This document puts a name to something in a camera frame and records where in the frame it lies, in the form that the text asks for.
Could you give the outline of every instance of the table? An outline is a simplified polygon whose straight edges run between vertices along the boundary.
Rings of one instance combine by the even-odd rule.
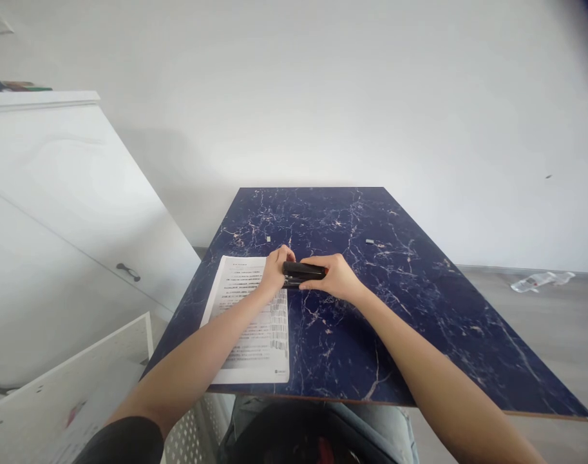
[[[267,256],[283,243],[298,260],[342,253],[365,285],[502,410],[588,417],[384,188],[241,188],[146,372],[199,328],[222,255]],[[383,343],[350,304],[318,291],[289,290],[288,300],[289,382],[210,391],[414,405]]]

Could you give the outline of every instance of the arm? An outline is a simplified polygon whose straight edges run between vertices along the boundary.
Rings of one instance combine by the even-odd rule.
[[[143,378],[107,421],[143,416],[167,437],[176,422],[204,394],[247,326],[283,287],[283,262],[295,261],[285,245],[266,258],[259,286],[203,326]]]
[[[354,304],[369,321],[405,379],[433,431],[460,463],[544,463],[506,415],[457,366],[367,289],[341,255],[301,262],[323,266],[324,290]]]

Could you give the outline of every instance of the cabinet handle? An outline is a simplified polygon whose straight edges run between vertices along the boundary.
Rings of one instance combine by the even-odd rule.
[[[141,277],[139,277],[139,274],[137,274],[134,270],[132,270],[130,267],[126,267],[124,265],[124,263],[120,263],[116,266],[117,269],[123,269],[126,272],[129,273],[129,275],[133,278],[134,281],[139,282],[141,280]]]

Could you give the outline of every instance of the hand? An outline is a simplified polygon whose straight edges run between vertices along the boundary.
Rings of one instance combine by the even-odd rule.
[[[368,289],[358,280],[352,268],[347,264],[343,255],[337,253],[331,256],[312,256],[304,258],[301,263],[322,266],[328,269],[322,280],[307,280],[300,284],[301,290],[322,290],[342,300],[354,303]]]
[[[285,261],[296,262],[296,256],[286,245],[274,250],[266,258],[266,266],[263,268],[263,276],[258,289],[270,295],[270,299],[283,287],[285,276],[283,275],[283,263]]]

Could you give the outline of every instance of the black sleeve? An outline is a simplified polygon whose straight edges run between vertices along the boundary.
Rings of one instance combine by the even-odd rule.
[[[147,418],[128,417],[94,435],[74,464],[159,464],[163,448],[158,425]]]

